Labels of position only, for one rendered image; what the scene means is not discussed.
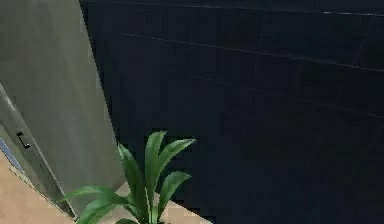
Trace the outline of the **green house plant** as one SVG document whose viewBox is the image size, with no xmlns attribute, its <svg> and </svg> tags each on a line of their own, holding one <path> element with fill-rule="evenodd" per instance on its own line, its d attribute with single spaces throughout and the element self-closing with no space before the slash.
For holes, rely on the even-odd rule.
<svg viewBox="0 0 384 224">
<path fill-rule="evenodd" d="M 192 176 L 182 171 L 168 174 L 158 193 L 158 202 L 154 203 L 160 177 L 169 162 L 196 140 L 179 139 L 162 148 L 166 131 L 153 132 L 144 148 L 144 171 L 141 171 L 130 150 L 123 144 L 117 144 L 119 158 L 128 184 L 129 193 L 120 196 L 110 187 L 88 185 L 77 188 L 63 195 L 58 203 L 88 194 L 96 194 L 97 199 L 89 202 L 76 224 L 97 224 L 105 215 L 116 207 L 123 207 L 134 220 L 121 218 L 115 224 L 163 224 L 161 216 L 178 188 Z"/>
</svg>

